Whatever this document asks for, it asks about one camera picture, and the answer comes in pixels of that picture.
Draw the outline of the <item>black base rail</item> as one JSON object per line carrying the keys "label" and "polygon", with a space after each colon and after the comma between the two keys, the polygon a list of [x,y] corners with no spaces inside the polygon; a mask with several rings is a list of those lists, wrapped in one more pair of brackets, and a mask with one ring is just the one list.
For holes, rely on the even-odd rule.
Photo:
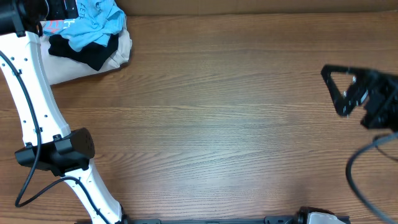
{"label": "black base rail", "polygon": [[238,218],[238,219],[210,219],[210,220],[160,220],[160,219],[143,219],[132,220],[125,218],[121,223],[130,224],[304,224],[304,223],[336,223],[350,224],[349,217],[336,217],[331,214],[312,213],[305,218],[301,215],[277,215],[266,216],[264,218]]}

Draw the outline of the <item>folded black garment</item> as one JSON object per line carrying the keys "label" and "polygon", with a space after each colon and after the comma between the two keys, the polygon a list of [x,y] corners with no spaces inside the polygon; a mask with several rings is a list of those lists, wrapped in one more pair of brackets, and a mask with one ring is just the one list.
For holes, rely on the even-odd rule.
{"label": "folded black garment", "polygon": [[77,62],[85,63],[92,69],[99,71],[105,61],[118,49],[119,35],[111,35],[108,45],[91,42],[84,46],[79,52],[74,51],[68,43],[68,39],[64,39],[61,35],[53,35],[49,37],[50,47],[48,52],[50,55],[65,57]]}

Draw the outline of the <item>folded beige garment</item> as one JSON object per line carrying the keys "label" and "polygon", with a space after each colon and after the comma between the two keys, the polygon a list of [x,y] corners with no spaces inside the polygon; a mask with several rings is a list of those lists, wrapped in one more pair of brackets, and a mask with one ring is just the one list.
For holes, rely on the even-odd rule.
{"label": "folded beige garment", "polygon": [[132,40],[127,30],[127,24],[125,23],[122,31],[118,33],[119,45],[117,51],[113,53],[99,71],[96,71],[89,67],[85,63],[77,62],[70,58],[58,57],[50,55],[48,49],[50,47],[48,35],[43,35],[40,38],[42,43],[41,51],[44,61],[45,72],[51,85],[66,82],[80,77],[95,75],[98,73],[104,73],[111,70],[117,70],[122,65],[127,63],[130,59],[132,50]]}

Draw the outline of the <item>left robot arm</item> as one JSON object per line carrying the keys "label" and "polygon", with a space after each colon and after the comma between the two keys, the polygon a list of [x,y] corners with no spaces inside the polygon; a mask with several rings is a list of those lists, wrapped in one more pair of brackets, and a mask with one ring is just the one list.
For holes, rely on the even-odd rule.
{"label": "left robot arm", "polygon": [[42,61],[41,21],[78,17],[75,1],[1,1],[1,70],[19,114],[24,147],[18,163],[30,168],[15,206],[33,202],[65,182],[92,223],[127,223],[120,203],[95,166],[95,145],[86,128],[70,130],[53,97]]}

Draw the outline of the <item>light blue t-shirt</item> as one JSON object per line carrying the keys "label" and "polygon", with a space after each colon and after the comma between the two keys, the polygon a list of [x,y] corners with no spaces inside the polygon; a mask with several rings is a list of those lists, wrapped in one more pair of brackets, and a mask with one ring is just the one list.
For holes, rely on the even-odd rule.
{"label": "light blue t-shirt", "polygon": [[44,34],[61,35],[76,52],[94,42],[107,46],[112,35],[120,33],[126,15],[115,0],[76,0],[78,17],[42,23]]}

